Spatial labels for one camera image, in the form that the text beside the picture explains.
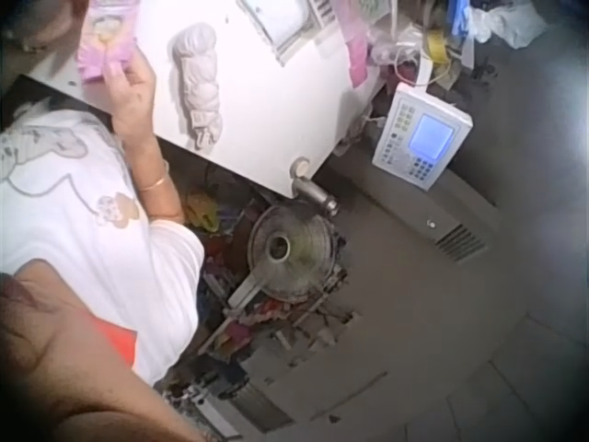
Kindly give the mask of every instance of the white machine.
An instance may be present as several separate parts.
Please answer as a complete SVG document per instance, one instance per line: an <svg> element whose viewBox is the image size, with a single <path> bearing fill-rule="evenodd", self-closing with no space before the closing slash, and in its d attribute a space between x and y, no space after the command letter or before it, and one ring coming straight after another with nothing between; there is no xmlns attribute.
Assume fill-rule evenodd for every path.
<svg viewBox="0 0 589 442"><path fill-rule="evenodd" d="M400 83L373 164L429 190L472 129L472 119L422 88Z"/></svg>

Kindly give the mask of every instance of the white t-shirt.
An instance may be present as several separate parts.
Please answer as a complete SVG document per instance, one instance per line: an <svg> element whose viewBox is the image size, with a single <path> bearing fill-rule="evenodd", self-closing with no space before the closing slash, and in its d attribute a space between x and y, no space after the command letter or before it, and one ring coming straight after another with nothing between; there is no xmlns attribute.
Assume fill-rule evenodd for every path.
<svg viewBox="0 0 589 442"><path fill-rule="evenodd" d="M0 135L1 271L48 262L96 317L136 332L133 371L152 385L196 331L202 244L179 224L149 223L96 117L45 109Z"/></svg>

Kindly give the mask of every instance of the bracelet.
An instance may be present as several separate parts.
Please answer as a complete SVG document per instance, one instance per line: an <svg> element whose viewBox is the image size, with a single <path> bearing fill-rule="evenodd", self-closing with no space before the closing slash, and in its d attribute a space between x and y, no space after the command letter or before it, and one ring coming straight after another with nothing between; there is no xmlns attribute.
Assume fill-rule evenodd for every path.
<svg viewBox="0 0 589 442"><path fill-rule="evenodd" d="M149 192L149 191L155 189L157 186L160 186L161 184L164 183L164 181L168 177L168 173L169 173L169 164L168 164L168 162L166 160L164 160L164 164L166 165L166 172L164 173L164 175L162 176L162 178L160 178L159 180L157 180L154 184L152 184L149 187L143 187L142 189L139 189L139 192Z"/></svg>

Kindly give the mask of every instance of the hand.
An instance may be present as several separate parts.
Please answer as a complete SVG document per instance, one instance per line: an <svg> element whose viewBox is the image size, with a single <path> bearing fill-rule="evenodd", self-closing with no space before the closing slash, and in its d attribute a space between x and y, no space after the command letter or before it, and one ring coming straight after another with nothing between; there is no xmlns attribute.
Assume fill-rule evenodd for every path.
<svg viewBox="0 0 589 442"><path fill-rule="evenodd" d="M103 68L112 102L112 127L125 148L137 148L154 138L156 74L143 53L135 48L129 68L120 63Z"/></svg>

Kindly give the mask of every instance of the digital display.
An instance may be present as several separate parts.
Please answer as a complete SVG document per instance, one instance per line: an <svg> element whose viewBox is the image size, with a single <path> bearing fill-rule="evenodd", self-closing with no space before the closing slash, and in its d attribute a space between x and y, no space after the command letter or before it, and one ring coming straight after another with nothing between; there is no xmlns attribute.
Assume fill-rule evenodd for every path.
<svg viewBox="0 0 589 442"><path fill-rule="evenodd" d="M429 115L423 115L409 142L409 149L431 159L438 159L450 143L454 129Z"/></svg>

